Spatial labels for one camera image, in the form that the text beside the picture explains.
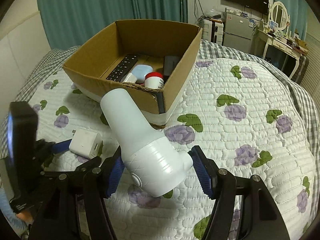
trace gingham fabric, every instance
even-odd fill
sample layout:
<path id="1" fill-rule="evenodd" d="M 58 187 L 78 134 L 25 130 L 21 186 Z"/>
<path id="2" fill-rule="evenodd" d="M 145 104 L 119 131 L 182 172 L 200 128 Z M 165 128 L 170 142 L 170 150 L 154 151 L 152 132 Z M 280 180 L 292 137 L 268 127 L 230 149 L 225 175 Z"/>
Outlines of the gingham fabric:
<path id="1" fill-rule="evenodd" d="M 31 75 L 28 77 L 27 82 L 20 90 L 15 98 L 16 101 L 29 101 L 39 84 L 47 79 L 52 73 L 62 68 L 63 63 L 70 57 L 79 47 L 72 47 L 66 51 L 53 49 L 38 63 Z M 316 160 L 316 175 L 312 196 L 312 207 L 309 223 L 311 223 L 317 213 L 317 206 L 319 201 L 319 167 L 320 167 L 320 154 L 319 154 L 319 116 L 315 103 L 311 96 L 298 84 L 289 80 L 280 70 L 273 65 L 253 55 L 245 54 L 236 49 L 227 48 L 217 45 L 205 40 L 201 40 L 198 59 L 213 59 L 213 58 L 230 58 L 253 61 L 265 66 L 290 92 L 290 96 L 294 105 L 302 117 L 304 126 L 307 132 L 307 140 L 310 144 L 310 150 Z M 3 121 L 0 131 L 0 158 L 7 156 L 7 137 L 6 135 L 7 120 Z"/>
<path id="2" fill-rule="evenodd" d="M 301 116 L 304 126 L 306 128 L 307 140 L 310 144 L 310 151 L 316 160 L 316 175 L 315 181 L 313 183 L 313 196 L 312 196 L 312 206 L 309 219 L 309 225 L 314 220 L 317 214 L 319 193 L 320 193 L 320 153 L 319 153 L 319 142 L 320 142 L 320 126 L 319 126 L 319 115 L 316 105 L 308 94 L 308 92 L 291 81 L 283 72 L 279 69 L 266 62 L 265 60 L 250 55 L 245 54 L 239 50 L 227 48 L 220 46 L 218 44 L 208 42 L 206 40 L 201 40 L 200 49 L 198 54 L 199 59 L 213 59 L 213 58 L 230 58 L 239 60 L 248 60 L 260 63 L 266 67 L 290 92 L 291 99 L 296 107 L 299 115 Z"/>

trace hair dryer button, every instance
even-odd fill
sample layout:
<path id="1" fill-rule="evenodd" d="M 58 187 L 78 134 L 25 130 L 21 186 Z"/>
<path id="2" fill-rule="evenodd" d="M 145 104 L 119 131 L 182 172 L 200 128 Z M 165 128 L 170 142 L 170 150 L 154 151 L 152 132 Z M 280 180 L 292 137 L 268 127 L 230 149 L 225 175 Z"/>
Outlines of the hair dryer button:
<path id="1" fill-rule="evenodd" d="M 134 182 L 138 187 L 141 187 L 141 186 L 142 186 L 141 180 L 140 180 L 140 178 L 139 178 L 136 174 L 131 173 L 131 178 L 132 178 L 133 182 Z"/>

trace fridge sticker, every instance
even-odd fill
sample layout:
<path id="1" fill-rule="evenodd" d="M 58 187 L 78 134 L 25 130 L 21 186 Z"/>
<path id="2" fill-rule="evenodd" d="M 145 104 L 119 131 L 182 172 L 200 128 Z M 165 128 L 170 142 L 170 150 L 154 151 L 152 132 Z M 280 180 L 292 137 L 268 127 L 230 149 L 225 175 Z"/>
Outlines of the fridge sticker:
<path id="1" fill-rule="evenodd" d="M 253 28 L 253 24 L 254 24 L 254 20 L 253 20 L 253 19 L 250 19 L 250 20 L 249 20 L 249 27 Z"/>

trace curtain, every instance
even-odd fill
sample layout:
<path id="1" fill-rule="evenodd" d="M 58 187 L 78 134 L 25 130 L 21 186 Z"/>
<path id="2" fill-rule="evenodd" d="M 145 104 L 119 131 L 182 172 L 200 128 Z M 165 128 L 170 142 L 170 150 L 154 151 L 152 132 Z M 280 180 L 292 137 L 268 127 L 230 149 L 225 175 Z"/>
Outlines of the curtain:
<path id="1" fill-rule="evenodd" d="M 280 1 L 287 8 L 287 12 L 290 15 L 290 28 L 292 36 L 295 29 L 299 32 L 299 38 L 304 40 L 307 31 L 307 19 L 308 19 L 308 3 L 305 0 L 275 0 Z"/>
<path id="2" fill-rule="evenodd" d="M 187 0 L 37 0 L 50 47 L 82 45 L 120 19 L 187 22 Z"/>

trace silver mini fridge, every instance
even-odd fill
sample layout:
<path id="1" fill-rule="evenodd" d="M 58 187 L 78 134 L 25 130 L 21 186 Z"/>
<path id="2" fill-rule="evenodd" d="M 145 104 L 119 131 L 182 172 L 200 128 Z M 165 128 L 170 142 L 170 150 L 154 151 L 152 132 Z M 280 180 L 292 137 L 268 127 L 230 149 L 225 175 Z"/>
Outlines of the silver mini fridge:
<path id="1" fill-rule="evenodd" d="M 249 23 L 248 18 L 227 13 L 222 45 L 249 53 L 253 32 Z"/>

